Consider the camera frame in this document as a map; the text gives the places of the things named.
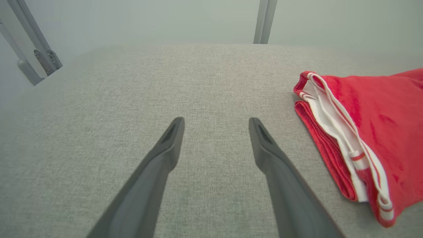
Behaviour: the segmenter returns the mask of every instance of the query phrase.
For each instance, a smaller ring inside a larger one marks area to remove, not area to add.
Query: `white stripe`
[[[380,216],[382,217],[382,219],[384,219],[385,221],[390,221],[392,219],[394,219],[394,210],[390,210],[389,212],[384,211],[382,209],[379,208],[379,213]]]
[[[316,92],[307,92],[310,95],[315,96]],[[305,101],[310,105],[311,112],[313,113],[316,122],[322,127],[322,129],[330,136],[335,138],[338,142],[342,157],[345,161],[345,164],[351,174],[351,181],[357,194],[357,199],[359,202],[368,202],[366,185],[362,180],[359,179],[355,169],[354,164],[349,156],[349,149],[346,145],[344,137],[339,133],[339,131],[333,127],[333,124],[328,120],[328,117],[322,110],[322,107],[319,104],[319,100],[312,97],[305,97]]]
[[[374,181],[374,184],[375,184],[375,187],[376,187],[378,193],[381,196],[381,198],[378,199],[379,205],[382,203],[382,199],[385,200],[388,204],[392,205],[391,200],[389,198],[389,187],[388,187],[386,173],[385,173],[385,170],[383,169],[382,164],[380,163],[379,159],[377,158],[376,154],[374,154],[374,152],[360,138],[359,133],[358,133],[358,129],[356,128],[354,121],[352,120],[352,118],[350,117],[350,115],[348,114],[348,112],[346,111],[344,106],[335,98],[332,91],[327,86],[326,81],[320,75],[315,74],[315,73],[309,73],[307,75],[307,77],[311,81],[313,81],[314,84],[316,84],[315,81],[314,81],[314,77],[317,77],[318,79],[320,79],[321,83],[324,85],[324,87],[326,89],[327,96],[329,98],[331,98],[330,102],[333,105],[333,107],[336,109],[336,107],[334,105],[334,103],[335,103],[338,106],[339,110],[341,110],[342,114],[349,121],[349,123],[346,121],[346,124],[348,125],[348,127],[350,127],[353,130],[353,132],[357,136],[357,139],[359,140],[359,143],[362,146],[362,149],[363,149],[364,153],[366,154],[367,159],[369,160],[368,163],[370,165],[370,170],[372,172],[373,181]],[[337,110],[337,113],[341,116],[342,119],[344,119],[341,115],[341,112],[339,112]],[[376,170],[379,172],[380,183],[378,181]]]
[[[352,163],[357,170],[363,170],[369,167],[369,162],[364,157],[357,161],[352,161]]]

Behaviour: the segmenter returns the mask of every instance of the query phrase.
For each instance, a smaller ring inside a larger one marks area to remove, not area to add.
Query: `white wall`
[[[423,53],[423,1],[278,0],[269,44]]]
[[[0,108],[33,87],[18,67],[18,56],[0,34]]]
[[[64,65],[110,44],[246,43],[259,0],[26,0]]]

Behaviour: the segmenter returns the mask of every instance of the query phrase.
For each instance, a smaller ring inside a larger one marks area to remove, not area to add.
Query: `gray table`
[[[84,237],[173,118],[186,120],[156,237],[277,237],[248,118],[262,120],[347,237],[415,237],[345,199],[295,114],[299,74],[389,75],[422,57],[271,45],[108,47],[52,74],[0,116],[0,237]]]

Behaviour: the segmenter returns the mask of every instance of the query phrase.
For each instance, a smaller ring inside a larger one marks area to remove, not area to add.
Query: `red towel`
[[[423,200],[423,69],[391,76],[300,75],[295,110],[342,194],[384,227]]]

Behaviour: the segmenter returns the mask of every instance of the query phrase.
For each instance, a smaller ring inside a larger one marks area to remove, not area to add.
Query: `red cloth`
[[[310,94],[304,90],[310,80],[317,91],[328,93],[346,126],[356,128],[363,153],[351,159],[362,158],[368,163],[367,168],[356,167],[357,175],[366,184],[377,220],[385,227],[394,225],[395,218],[406,207],[423,200],[423,69],[380,77],[319,76],[303,72],[294,88],[301,98]],[[295,110],[342,194],[357,200],[337,142],[316,121],[307,100],[296,102]],[[384,181],[387,189],[381,188]],[[383,211],[393,214],[393,218]]]

